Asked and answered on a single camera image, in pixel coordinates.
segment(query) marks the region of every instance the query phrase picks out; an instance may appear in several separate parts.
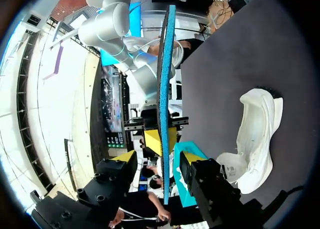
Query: fluorescent light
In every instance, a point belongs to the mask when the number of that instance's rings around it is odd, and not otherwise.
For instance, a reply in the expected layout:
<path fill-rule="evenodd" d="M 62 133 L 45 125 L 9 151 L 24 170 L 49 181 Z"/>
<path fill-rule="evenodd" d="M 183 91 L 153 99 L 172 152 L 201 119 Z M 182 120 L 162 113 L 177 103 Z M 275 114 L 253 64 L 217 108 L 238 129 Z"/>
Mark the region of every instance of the fluorescent light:
<path fill-rule="evenodd" d="M 78 29 L 86 20 L 87 18 L 85 17 L 85 15 L 81 14 L 73 22 L 70 23 L 70 26 L 72 26 L 74 29 Z"/>

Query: red brick wall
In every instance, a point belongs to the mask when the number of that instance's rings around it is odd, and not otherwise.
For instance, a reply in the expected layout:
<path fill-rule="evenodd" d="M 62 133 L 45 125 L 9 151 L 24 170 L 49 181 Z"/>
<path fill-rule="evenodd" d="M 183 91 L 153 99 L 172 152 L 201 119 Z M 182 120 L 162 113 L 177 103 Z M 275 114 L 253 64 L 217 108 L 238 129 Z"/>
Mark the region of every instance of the red brick wall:
<path fill-rule="evenodd" d="M 87 6 L 86 0 L 60 0 L 53 9 L 51 17 L 60 22 L 66 16 L 69 16 L 85 6 Z"/>

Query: black mat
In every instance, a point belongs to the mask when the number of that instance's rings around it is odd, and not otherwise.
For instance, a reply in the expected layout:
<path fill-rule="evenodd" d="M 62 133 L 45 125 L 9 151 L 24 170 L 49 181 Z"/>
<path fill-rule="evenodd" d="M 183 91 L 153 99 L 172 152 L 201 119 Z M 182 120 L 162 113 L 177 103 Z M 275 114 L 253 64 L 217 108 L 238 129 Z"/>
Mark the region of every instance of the black mat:
<path fill-rule="evenodd" d="M 283 116 L 270 152 L 273 170 L 251 194 L 264 206 L 281 189 L 306 184 L 315 164 L 320 131 L 320 89 L 308 44 L 276 0 L 253 0 L 203 43 L 181 66 L 182 141 L 194 141 L 209 157 L 236 153 L 242 120 L 239 98 L 255 86 L 283 96 Z M 275 226 L 301 192 L 291 195 L 266 226 Z"/>

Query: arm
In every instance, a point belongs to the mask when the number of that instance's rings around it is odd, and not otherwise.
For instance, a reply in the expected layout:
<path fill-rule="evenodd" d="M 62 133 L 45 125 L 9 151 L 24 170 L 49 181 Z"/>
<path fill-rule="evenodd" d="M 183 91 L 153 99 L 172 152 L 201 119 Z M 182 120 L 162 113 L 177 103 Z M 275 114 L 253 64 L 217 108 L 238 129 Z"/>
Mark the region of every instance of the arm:
<path fill-rule="evenodd" d="M 146 168 L 152 170 L 155 175 L 158 175 L 158 169 L 156 166 L 148 165 Z"/>
<path fill-rule="evenodd" d="M 165 210 L 164 206 L 159 201 L 158 197 L 151 191 L 147 191 L 149 200 L 154 204 L 154 206 L 158 210 L 158 217 L 164 221 L 167 219 L 169 222 L 171 221 L 171 214 L 169 211 Z"/>
<path fill-rule="evenodd" d="M 176 41 L 174 41 L 174 43 L 173 43 L 173 49 L 176 49 L 176 48 L 178 48 L 179 47 L 179 44 L 176 42 Z M 149 54 L 152 54 L 152 55 L 154 55 L 154 56 L 158 56 L 159 55 L 159 48 L 160 48 L 160 45 L 158 44 L 158 45 L 151 45 L 149 48 L 148 48 L 148 51 L 147 51 L 147 53 L 149 53 Z"/>
<path fill-rule="evenodd" d="M 147 191 L 149 200 L 155 205 L 158 211 L 164 210 L 163 205 L 159 201 L 158 197 L 151 191 Z"/>

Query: yellow block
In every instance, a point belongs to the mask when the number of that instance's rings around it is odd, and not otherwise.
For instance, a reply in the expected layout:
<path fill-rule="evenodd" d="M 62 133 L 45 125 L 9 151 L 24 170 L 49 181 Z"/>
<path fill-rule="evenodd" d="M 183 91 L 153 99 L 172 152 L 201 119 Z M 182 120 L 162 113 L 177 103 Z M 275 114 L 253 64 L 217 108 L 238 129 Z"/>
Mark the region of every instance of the yellow block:
<path fill-rule="evenodd" d="M 135 150 L 131 150 L 127 153 L 124 153 L 122 155 L 119 155 L 115 158 L 112 158 L 111 160 L 119 160 L 119 161 L 122 161 L 122 162 L 128 162 L 130 160 L 130 158 L 132 157 L 133 153 L 135 153 L 136 151 Z"/>
<path fill-rule="evenodd" d="M 169 153 L 171 153 L 174 149 L 174 146 L 177 142 L 177 128 L 170 127 L 168 130 L 169 133 Z M 149 147 L 152 151 L 154 151 L 159 156 L 162 156 L 161 153 L 161 141 L 158 130 L 145 130 L 144 131 L 144 140 L 145 145 Z"/>
<path fill-rule="evenodd" d="M 196 162 L 196 161 L 205 161 L 207 159 L 205 158 L 202 158 L 198 155 L 195 155 L 195 154 L 192 154 L 190 152 L 186 152 L 186 151 L 183 151 L 183 154 L 185 155 L 185 158 L 188 160 L 189 164 L 191 165 L 192 162 Z"/>

